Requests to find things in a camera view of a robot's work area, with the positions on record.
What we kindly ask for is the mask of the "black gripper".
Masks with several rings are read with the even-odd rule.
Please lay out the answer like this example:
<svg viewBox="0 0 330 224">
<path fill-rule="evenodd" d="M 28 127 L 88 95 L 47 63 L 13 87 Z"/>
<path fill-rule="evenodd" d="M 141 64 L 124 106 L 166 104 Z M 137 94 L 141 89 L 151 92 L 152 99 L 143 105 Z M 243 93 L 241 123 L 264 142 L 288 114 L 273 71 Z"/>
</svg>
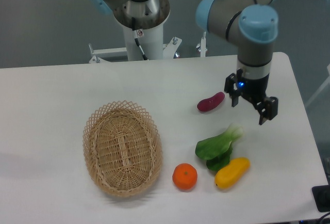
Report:
<svg viewBox="0 0 330 224">
<path fill-rule="evenodd" d="M 238 104 L 239 97 L 253 104 L 259 113 L 259 125 L 263 125 L 278 114 L 278 98 L 266 96 L 269 75 L 259 79 L 248 79 L 242 74 L 242 69 L 237 70 L 236 74 L 230 74 L 225 80 L 224 91 L 229 94 L 232 107 Z"/>
</svg>

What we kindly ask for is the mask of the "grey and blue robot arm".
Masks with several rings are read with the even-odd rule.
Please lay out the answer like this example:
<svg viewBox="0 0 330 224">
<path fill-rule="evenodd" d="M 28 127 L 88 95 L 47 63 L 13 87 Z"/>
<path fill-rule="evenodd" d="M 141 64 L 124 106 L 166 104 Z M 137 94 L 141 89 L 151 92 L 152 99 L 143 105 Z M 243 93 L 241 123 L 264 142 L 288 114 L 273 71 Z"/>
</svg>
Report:
<svg viewBox="0 0 330 224">
<path fill-rule="evenodd" d="M 90 0 L 103 14 L 113 14 L 122 26 L 127 57 L 164 59 L 163 25 L 170 14 L 168 0 Z M 195 13 L 197 25 L 238 48 L 237 71 L 225 80 L 232 106 L 243 98 L 260 115 L 259 123 L 278 113 L 278 99 L 266 89 L 278 35 L 274 0 L 202 0 Z"/>
</svg>

